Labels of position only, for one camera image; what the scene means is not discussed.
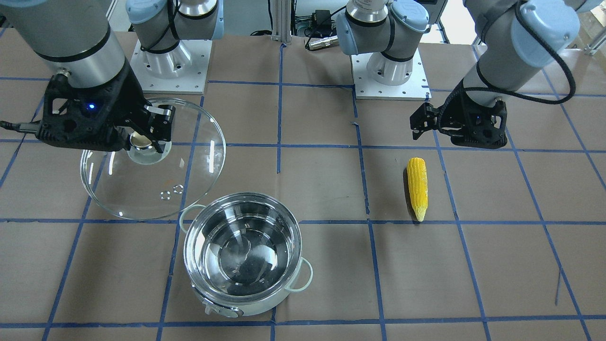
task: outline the glass lid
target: glass lid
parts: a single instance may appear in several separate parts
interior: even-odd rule
[[[88,194],[109,213],[126,219],[168,217],[195,204],[215,184],[225,160],[225,140],[215,119],[201,107],[177,98],[152,98],[154,106],[175,106],[172,141],[164,153],[85,150],[80,163]]]

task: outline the metal connector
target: metal connector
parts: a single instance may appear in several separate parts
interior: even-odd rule
[[[339,37],[331,36],[322,38],[320,40],[311,42],[309,44],[309,51],[327,49],[329,47],[338,46],[339,45]]]

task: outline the background floor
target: background floor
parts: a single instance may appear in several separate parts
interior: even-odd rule
[[[130,56],[135,34],[118,36]],[[205,315],[176,217],[110,216],[82,188],[80,152],[2,130],[0,340],[606,340],[606,75],[591,58],[565,51],[578,95],[508,100],[509,145],[477,150],[413,141],[419,102],[356,100],[349,59],[302,45],[226,36],[205,96],[179,97],[215,116],[228,146],[204,202],[258,191],[289,207],[315,267],[305,292],[259,316]],[[482,50],[420,53],[438,106]],[[38,115],[49,76],[0,31],[2,119]],[[548,66],[522,91],[566,85]],[[423,224],[405,198],[411,157],[428,167]]]

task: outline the stainless steel pot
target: stainless steel pot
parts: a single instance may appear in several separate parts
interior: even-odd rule
[[[191,286],[207,314],[260,314],[289,293],[306,289],[313,278],[311,264],[301,257],[295,217],[265,194],[231,194],[203,208],[187,231],[183,256]],[[294,289],[303,263],[309,266],[310,277]]]

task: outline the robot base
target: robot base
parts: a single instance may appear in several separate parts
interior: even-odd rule
[[[372,53],[351,56],[356,98],[360,100],[425,101],[431,98],[429,83],[421,61],[419,50],[413,57],[414,69],[408,81],[400,86],[386,86],[370,77],[366,64]]]
[[[144,93],[186,93],[203,95],[213,42],[210,40],[183,40],[191,53],[191,65],[176,78],[158,78],[145,66],[141,43],[137,41],[130,66],[141,83]]]

